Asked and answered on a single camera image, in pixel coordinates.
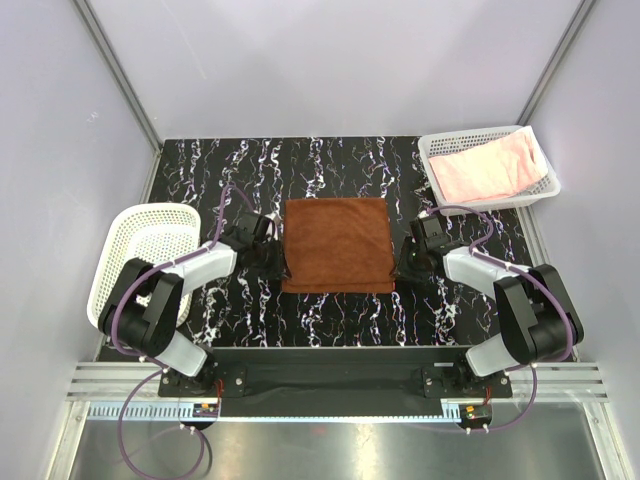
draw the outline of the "white wall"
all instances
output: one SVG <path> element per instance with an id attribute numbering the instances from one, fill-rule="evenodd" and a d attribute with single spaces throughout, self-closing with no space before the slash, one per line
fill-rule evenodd
<path id="1" fill-rule="evenodd" d="M 152 152 L 69 0 L 0 3 L 0 478 L 42 478 L 113 217 Z"/>
<path id="2" fill-rule="evenodd" d="M 640 473 L 638 18 L 638 2 L 599 2 L 532 123 L 563 187 L 535 213 Z"/>
<path id="3" fill-rule="evenodd" d="M 91 0 L 159 135 L 510 125 L 578 0 Z"/>

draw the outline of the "white arm segment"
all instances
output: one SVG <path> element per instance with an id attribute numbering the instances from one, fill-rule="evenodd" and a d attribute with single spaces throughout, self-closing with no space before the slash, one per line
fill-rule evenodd
<path id="1" fill-rule="evenodd" d="M 207 242 L 202 247 L 210 244 L 211 242 Z M 230 246 L 218 242 L 211 248 L 211 251 L 179 265 L 165 268 L 163 272 L 175 273 L 184 279 L 182 286 L 182 295 L 184 296 L 216 278 L 231 275 L 236 267 L 237 256 L 237 253 Z"/>
<path id="2" fill-rule="evenodd" d="M 471 370 L 477 377 L 486 377 L 492 373 L 520 365 L 507 351 L 500 334 L 494 335 L 480 345 L 471 347 L 465 356 Z"/>
<path id="3" fill-rule="evenodd" d="M 443 260 L 444 271 L 449 279 L 469 285 L 494 300 L 493 282 L 504 277 L 517 276 L 513 272 L 472 256 L 468 247 L 452 250 Z M 516 266 L 521 270 L 529 271 L 527 266 Z M 480 345 L 471 347 L 467 350 L 466 357 L 471 370 L 478 377 L 486 377 L 519 365 L 519 362 L 507 351 L 502 335 L 495 335 Z"/>
<path id="4" fill-rule="evenodd" d="M 236 258 L 237 254 L 231 247 L 218 242 L 210 252 L 198 255 L 179 265 L 165 268 L 163 272 L 175 273 L 184 279 L 182 287 L 182 295 L 184 296 L 216 278 L 231 275 L 236 266 Z M 207 353 L 176 331 L 169 346 L 156 358 L 183 375 L 195 377 L 200 373 L 207 359 Z"/>
<path id="5" fill-rule="evenodd" d="M 473 257 L 469 252 L 469 247 L 460 247 L 451 250 L 444 256 L 444 272 L 447 278 L 454 282 L 464 283 L 471 288 L 478 290 L 495 300 L 493 282 L 504 277 L 517 277 L 513 272 L 508 272 L 504 268 L 491 265 L 478 257 Z M 525 272 L 529 267 L 525 265 L 514 265 Z"/>

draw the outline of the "black marble surface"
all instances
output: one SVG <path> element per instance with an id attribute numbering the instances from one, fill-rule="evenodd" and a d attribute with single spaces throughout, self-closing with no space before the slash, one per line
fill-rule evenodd
<path id="1" fill-rule="evenodd" d="M 417 137 L 169 140 L 151 202 L 180 202 L 202 217 L 210 238 L 222 187 L 235 182 L 262 213 L 286 216 L 290 198 L 384 197 L 396 258 L 409 221 L 434 198 Z M 243 207 L 233 194 L 225 222 Z M 515 210 L 491 212 L 491 255 L 530 263 Z M 469 242 L 486 230 L 473 215 L 443 218 L 452 239 Z M 396 283 L 390 295 L 282 293 L 240 272 L 194 292 L 180 330 L 209 346 L 373 346 L 477 344 L 498 332 L 493 301 L 433 276 L 425 285 Z"/>

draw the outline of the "metal floor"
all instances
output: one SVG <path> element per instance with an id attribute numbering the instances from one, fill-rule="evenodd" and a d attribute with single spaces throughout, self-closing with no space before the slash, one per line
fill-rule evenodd
<path id="1" fill-rule="evenodd" d="M 495 411 L 496 424 L 517 413 L 512 405 Z M 129 451 L 146 444 L 133 457 L 145 473 L 173 477 L 193 465 L 200 449 L 185 432 L 147 444 L 172 425 L 125 424 Z M 205 433 L 213 462 L 207 469 L 205 454 L 194 479 L 605 478 L 579 404 L 536 404 L 517 427 L 488 435 L 443 425 L 291 423 L 219 423 Z M 137 478 L 120 460 L 115 422 L 87 422 L 71 478 Z"/>

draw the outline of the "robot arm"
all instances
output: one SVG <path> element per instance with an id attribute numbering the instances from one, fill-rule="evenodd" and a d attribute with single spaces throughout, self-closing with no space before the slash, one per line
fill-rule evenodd
<path id="1" fill-rule="evenodd" d="M 226 229 L 218 242 L 205 243 L 200 255 L 168 267 L 145 282 L 127 302 L 118 324 L 118 338 L 142 354 L 156 358 L 188 377 L 197 376 L 207 352 L 176 331 L 182 297 L 217 278 L 233 273 L 237 266 L 261 277 L 280 279 L 287 273 L 282 245 L 277 239 L 275 216 L 244 213 Z M 125 291 L 152 264 L 134 258 L 125 263 L 100 314 L 98 328 L 109 335 L 116 308 Z M 136 297 L 151 294 L 148 306 Z"/>
<path id="2" fill-rule="evenodd" d="M 480 258 L 468 246 L 452 242 L 437 216 L 421 214 L 411 222 L 398 262 L 397 276 L 424 282 L 434 273 L 464 283 L 493 298 L 500 334 L 470 348 L 462 363 L 467 380 L 487 377 L 517 365 L 559 355 L 567 345 L 564 324 L 548 299 L 519 274 L 492 257 Z M 575 345 L 584 332 L 569 295 L 555 268 L 518 266 L 541 282 L 558 300 L 570 320 Z"/>

